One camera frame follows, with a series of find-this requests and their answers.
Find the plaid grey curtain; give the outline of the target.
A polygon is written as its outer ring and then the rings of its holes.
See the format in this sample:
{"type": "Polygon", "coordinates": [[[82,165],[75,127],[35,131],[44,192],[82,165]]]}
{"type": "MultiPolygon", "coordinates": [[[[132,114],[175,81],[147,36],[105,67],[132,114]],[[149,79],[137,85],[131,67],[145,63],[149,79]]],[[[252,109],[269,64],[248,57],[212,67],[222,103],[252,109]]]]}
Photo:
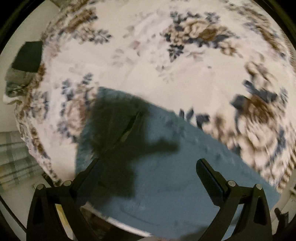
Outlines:
{"type": "Polygon", "coordinates": [[[0,142],[1,193],[43,173],[19,132],[1,132],[0,142]]]}

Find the floral white bed sheet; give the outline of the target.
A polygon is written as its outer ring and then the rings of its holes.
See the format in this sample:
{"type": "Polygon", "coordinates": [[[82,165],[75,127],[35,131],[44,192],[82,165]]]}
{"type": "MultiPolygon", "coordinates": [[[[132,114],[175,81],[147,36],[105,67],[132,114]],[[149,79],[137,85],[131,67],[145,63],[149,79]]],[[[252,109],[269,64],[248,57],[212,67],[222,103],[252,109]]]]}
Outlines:
{"type": "Polygon", "coordinates": [[[278,192],[295,168],[295,48],[253,1],[69,1],[15,115],[53,183],[73,179],[100,87],[173,111],[278,192]]]}

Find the grey folded cloth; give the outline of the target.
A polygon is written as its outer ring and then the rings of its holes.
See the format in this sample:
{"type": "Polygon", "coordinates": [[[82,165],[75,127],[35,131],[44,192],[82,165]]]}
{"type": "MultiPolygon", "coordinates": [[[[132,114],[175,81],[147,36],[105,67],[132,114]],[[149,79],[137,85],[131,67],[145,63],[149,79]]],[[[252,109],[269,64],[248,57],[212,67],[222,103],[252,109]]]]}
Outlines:
{"type": "Polygon", "coordinates": [[[25,72],[9,68],[6,72],[5,94],[8,97],[25,96],[28,92],[28,86],[35,77],[35,72],[25,72]]]}

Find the blue denim pants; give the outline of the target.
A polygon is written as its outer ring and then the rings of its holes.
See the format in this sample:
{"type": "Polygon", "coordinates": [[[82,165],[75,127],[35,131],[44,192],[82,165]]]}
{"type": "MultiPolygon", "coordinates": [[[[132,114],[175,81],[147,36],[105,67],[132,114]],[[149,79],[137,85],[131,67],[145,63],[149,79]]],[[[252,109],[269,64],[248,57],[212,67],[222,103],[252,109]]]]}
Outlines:
{"type": "Polygon", "coordinates": [[[100,88],[76,170],[95,169],[87,203],[105,216],[178,240],[272,240],[279,195],[223,144],[172,112],[100,88]]]}

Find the black folded cloth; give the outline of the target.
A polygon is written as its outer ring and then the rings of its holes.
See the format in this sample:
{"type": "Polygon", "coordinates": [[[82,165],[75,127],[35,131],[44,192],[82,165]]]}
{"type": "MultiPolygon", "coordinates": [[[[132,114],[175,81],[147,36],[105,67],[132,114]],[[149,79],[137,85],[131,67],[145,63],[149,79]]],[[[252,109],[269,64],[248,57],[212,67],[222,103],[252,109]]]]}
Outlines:
{"type": "Polygon", "coordinates": [[[25,42],[19,49],[11,67],[24,71],[37,73],[42,59],[43,42],[25,42]]]}

